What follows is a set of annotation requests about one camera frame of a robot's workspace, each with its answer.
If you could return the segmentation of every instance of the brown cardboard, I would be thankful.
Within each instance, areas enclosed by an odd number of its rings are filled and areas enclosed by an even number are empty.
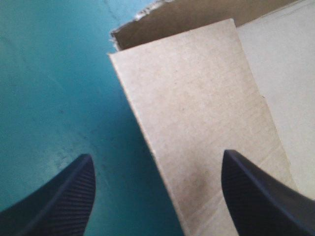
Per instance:
[[[229,18],[240,26],[294,1],[158,0],[112,35],[123,50]]]
[[[315,0],[238,28],[299,191],[315,199]]]
[[[110,58],[187,236],[237,235],[221,192],[225,149],[296,189],[233,20]]]

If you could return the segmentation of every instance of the teal wall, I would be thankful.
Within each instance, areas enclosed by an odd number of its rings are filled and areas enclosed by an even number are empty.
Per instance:
[[[86,236],[182,235],[107,56],[109,31],[149,2],[0,1],[0,210],[90,153]]]

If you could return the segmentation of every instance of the cardboard flap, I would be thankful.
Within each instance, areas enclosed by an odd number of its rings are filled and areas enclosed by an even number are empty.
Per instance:
[[[186,235],[237,235],[221,191],[225,149],[296,189],[233,20],[110,58]]]
[[[295,0],[158,0],[112,32],[119,50],[233,18],[236,26]]]

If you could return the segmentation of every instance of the textured black plastic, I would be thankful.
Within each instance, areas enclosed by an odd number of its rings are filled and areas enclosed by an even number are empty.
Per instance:
[[[226,150],[222,189],[240,236],[315,236],[315,202]]]
[[[82,236],[94,198],[93,161],[81,155],[43,187],[0,213],[0,236]]]

